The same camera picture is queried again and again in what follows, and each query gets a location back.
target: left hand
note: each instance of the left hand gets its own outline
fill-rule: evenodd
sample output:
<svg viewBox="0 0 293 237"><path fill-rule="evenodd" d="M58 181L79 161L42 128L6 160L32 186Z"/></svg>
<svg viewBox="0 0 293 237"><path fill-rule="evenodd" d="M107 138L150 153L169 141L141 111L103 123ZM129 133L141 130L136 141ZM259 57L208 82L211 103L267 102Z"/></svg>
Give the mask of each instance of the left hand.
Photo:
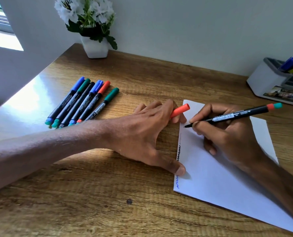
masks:
<svg viewBox="0 0 293 237"><path fill-rule="evenodd" d="M109 119L111 131L108 148L129 158L151 166L159 166L175 175L184 175L185 167L156 148L160 131L166 127L176 103L169 99L164 104L156 100L148 106L138 105L132 115ZM183 114L171 119L172 123L185 123Z"/></svg>

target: forearm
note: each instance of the forearm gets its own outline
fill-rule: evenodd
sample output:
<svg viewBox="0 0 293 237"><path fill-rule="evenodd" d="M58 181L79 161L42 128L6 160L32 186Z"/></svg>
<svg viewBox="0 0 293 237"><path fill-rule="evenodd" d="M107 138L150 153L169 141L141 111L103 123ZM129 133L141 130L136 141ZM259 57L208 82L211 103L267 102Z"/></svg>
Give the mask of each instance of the forearm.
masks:
<svg viewBox="0 0 293 237"><path fill-rule="evenodd" d="M293 215L293 175L275 164L268 157L251 168L249 173L270 191Z"/></svg>
<svg viewBox="0 0 293 237"><path fill-rule="evenodd" d="M105 121L87 121L0 141L0 188L70 155L106 148L108 136Z"/></svg>

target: black marker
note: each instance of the black marker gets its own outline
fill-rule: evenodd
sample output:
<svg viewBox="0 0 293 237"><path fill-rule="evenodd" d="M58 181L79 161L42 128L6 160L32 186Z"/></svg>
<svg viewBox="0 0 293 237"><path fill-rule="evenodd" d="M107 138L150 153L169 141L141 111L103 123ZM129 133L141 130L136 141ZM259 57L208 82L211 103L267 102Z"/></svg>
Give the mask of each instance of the black marker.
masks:
<svg viewBox="0 0 293 237"><path fill-rule="evenodd" d="M103 85L103 81L98 80L96 82L96 84L89 91L88 96L85 97L85 99L83 100L83 102L81 103L81 105L79 106L79 108L77 109L77 111L75 112L75 114L73 115L73 117L70 118L71 120L70 120L69 126L70 125L74 125L77 122L77 120L79 119L79 117L81 116L81 114L84 112L84 110L86 109L86 107L92 101L92 99L97 94L97 92L102 87L102 85Z"/></svg>
<svg viewBox="0 0 293 237"><path fill-rule="evenodd" d="M88 95L89 91L93 88L94 85L95 85L95 82L91 82L88 85L88 87L85 89L85 91L83 92L83 94L81 95L81 97L77 100L77 102L75 103L75 105L72 107L72 109L69 111L69 113L62 120L61 124L59 125L59 128L66 127L69 124L70 119L75 114L75 112L77 111L77 109L80 107L81 103L86 98L86 96Z"/></svg>
<svg viewBox="0 0 293 237"><path fill-rule="evenodd" d="M235 119L239 119L239 118L243 118L243 117L248 117L248 116L253 116L253 115L257 115L257 114L262 114L262 113L266 113L269 112L271 110L274 109L279 109L282 108L283 104L282 103L276 103L276 104L268 104L268 105L261 105L258 107L253 107L247 110L243 110L243 111L237 111L237 112L233 112L230 114L226 114L226 115L221 115L221 116L216 116L214 118L210 118L210 119L205 119L203 121L207 121L210 124L215 124L221 121L227 121L227 120L235 120ZM188 127L192 127L193 124L189 124L184 126L184 128L188 128Z"/></svg>
<svg viewBox="0 0 293 237"><path fill-rule="evenodd" d="M61 101L61 103L52 111L52 113L49 115L49 117L46 119L45 124L51 125L57 115L63 110L63 108L66 106L66 104L70 101L70 99L73 97L73 95L76 93L77 89L83 84L85 81L85 78L82 76L72 87L70 92L67 94L67 96Z"/></svg>
<svg viewBox="0 0 293 237"><path fill-rule="evenodd" d="M100 103L100 105L85 119L86 121L95 119L96 116L104 109L106 105L108 105L109 102L118 94L119 88L114 88L108 96L106 96L105 100Z"/></svg>
<svg viewBox="0 0 293 237"><path fill-rule="evenodd" d="M77 120L77 123L82 122L83 120L85 120L88 117L88 115L93 111L96 103L103 96L104 92L107 90L107 88L109 87L109 85L110 85L110 81L109 80L106 81L103 84L103 86L101 87L101 89L98 91L97 95L95 95L95 97L93 98L93 100L86 107L85 111L81 114L81 116Z"/></svg>
<svg viewBox="0 0 293 237"><path fill-rule="evenodd" d="M77 92L74 94L74 96L70 99L70 101L66 104L66 106L63 108L63 110L58 114L56 119L54 120L52 127L57 128L60 124L60 122L65 118L65 116L69 113L69 111L72 109L74 104L77 102L77 100L80 98L83 91L86 89L86 87L91 82L90 79L86 79L81 87L77 90Z"/></svg>

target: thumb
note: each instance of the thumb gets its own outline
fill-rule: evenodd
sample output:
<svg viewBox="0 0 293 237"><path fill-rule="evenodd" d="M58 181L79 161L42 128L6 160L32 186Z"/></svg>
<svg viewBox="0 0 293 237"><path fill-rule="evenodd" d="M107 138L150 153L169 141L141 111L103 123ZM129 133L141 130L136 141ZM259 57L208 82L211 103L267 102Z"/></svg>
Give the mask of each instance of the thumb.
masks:
<svg viewBox="0 0 293 237"><path fill-rule="evenodd" d="M193 123L193 130L198 135L204 135L219 147L223 145L227 135L227 132L211 125L207 121L197 121Z"/></svg>
<svg viewBox="0 0 293 237"><path fill-rule="evenodd" d="M186 168L182 163L167 155L163 155L158 151L155 159L156 160L154 163L156 166L162 167L163 169L173 173L174 175L182 176L186 172Z"/></svg>

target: flower pot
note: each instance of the flower pot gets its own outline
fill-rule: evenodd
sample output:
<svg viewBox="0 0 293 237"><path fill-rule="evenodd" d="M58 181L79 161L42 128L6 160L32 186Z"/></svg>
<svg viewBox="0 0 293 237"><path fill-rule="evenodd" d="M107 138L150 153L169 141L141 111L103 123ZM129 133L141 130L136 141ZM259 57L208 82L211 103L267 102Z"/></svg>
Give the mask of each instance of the flower pot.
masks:
<svg viewBox="0 0 293 237"><path fill-rule="evenodd" d="M105 58L108 54L108 42L104 38L100 43L99 41L91 40L89 37L81 36L83 48L88 58Z"/></svg>

